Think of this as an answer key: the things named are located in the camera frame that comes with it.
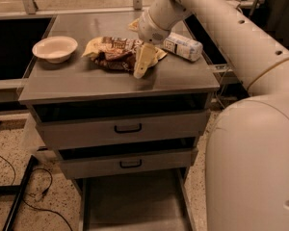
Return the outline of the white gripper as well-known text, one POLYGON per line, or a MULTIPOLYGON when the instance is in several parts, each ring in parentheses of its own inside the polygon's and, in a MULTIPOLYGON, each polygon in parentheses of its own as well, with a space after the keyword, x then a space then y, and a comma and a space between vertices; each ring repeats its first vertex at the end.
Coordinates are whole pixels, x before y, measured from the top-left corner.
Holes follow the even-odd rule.
POLYGON ((171 31, 158 27, 151 19, 148 10, 145 10, 139 19, 132 21, 128 25, 128 29, 132 32, 138 32, 139 39, 146 42, 137 48, 134 65, 133 75, 135 78, 141 79, 147 69, 156 62, 156 48, 154 45, 161 44, 171 31))

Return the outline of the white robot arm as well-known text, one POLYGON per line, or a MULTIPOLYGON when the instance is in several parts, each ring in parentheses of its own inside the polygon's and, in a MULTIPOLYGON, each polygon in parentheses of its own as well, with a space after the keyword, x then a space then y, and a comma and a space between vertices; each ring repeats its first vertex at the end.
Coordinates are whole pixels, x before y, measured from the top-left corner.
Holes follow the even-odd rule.
POLYGON ((155 0, 139 37, 159 44, 190 14, 249 93, 219 114, 207 141, 208 231, 289 231, 289 50, 224 0, 155 0))

